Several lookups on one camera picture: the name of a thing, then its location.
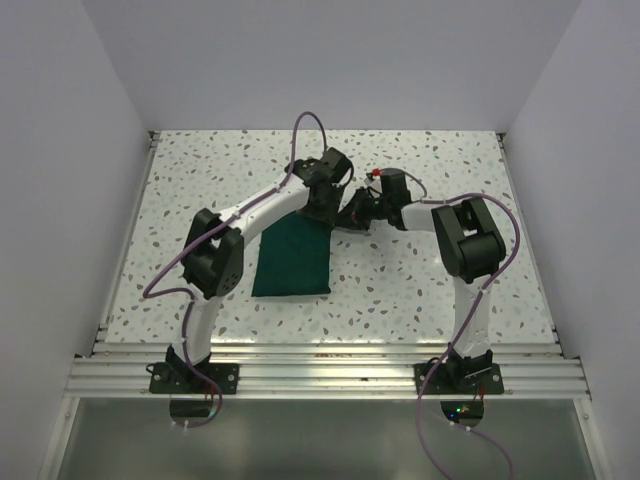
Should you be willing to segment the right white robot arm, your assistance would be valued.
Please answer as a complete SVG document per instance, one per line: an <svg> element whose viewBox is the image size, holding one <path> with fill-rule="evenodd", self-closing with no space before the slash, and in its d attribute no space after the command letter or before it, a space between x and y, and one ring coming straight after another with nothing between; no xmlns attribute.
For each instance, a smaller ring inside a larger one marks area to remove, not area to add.
<svg viewBox="0 0 640 480"><path fill-rule="evenodd" d="M407 186L413 176L401 169L375 169L337 214L343 229L367 231L374 220L400 231L433 233L439 258L452 277L455 293L453 336L442 358L413 366L418 393L428 395L505 392L489 341L490 292L500 267L509 262L502 235L478 195L452 200L414 200Z"/></svg>

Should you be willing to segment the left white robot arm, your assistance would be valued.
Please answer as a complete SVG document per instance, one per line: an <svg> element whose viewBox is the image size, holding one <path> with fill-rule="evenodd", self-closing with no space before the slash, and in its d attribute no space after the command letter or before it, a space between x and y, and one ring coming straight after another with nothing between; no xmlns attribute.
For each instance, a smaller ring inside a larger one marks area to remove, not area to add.
<svg viewBox="0 0 640 480"><path fill-rule="evenodd" d="M201 295L190 295L180 337L168 348L162 374L186 393L213 389L210 337L222 298L240 282L244 251L251 241L281 218L303 212L319 221L337 216L344 186L354 167L346 155L330 148L319 159L295 160L285 178L219 213L199 211L192 220L180 255L183 278Z"/></svg>

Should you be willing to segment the green surgical cloth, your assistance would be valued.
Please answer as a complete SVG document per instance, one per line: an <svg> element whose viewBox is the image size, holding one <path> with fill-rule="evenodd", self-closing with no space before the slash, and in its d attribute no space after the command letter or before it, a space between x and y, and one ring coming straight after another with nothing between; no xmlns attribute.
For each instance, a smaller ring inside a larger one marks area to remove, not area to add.
<svg viewBox="0 0 640 480"><path fill-rule="evenodd" d="M291 213L261 235L253 297L326 295L331 292L332 227Z"/></svg>

